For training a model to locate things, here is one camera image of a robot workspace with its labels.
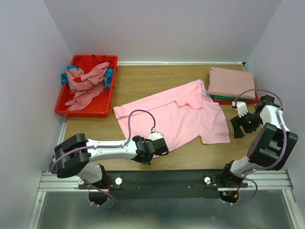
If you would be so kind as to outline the light pink t shirt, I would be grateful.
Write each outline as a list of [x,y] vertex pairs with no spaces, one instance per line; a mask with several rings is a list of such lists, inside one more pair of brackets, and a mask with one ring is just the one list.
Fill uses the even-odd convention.
[[169,151],[200,137],[203,144],[230,142],[225,115],[196,80],[131,103],[114,107],[125,137],[148,137],[151,128],[164,135]]

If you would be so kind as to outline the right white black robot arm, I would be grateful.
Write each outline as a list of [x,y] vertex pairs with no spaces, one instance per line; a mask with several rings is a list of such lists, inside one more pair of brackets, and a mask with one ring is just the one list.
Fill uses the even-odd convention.
[[241,184],[249,174],[256,171],[280,170],[298,141],[298,135],[287,128],[283,109],[275,103],[274,97],[260,97],[253,113],[248,111],[245,102],[233,101],[232,107],[238,112],[231,119],[235,139],[243,138],[258,127],[261,130],[249,146],[246,156],[224,166],[219,181],[225,187]]

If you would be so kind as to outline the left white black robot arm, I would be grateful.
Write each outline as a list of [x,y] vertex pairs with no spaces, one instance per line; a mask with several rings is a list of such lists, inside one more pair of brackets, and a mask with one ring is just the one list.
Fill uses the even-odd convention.
[[79,177],[94,188],[110,186],[109,176],[103,165],[95,161],[108,159],[126,159],[150,165],[155,156],[165,156],[169,149],[159,132],[149,137],[129,137],[122,141],[96,141],[87,139],[85,134],[75,134],[54,148],[55,161],[50,172],[57,178]]

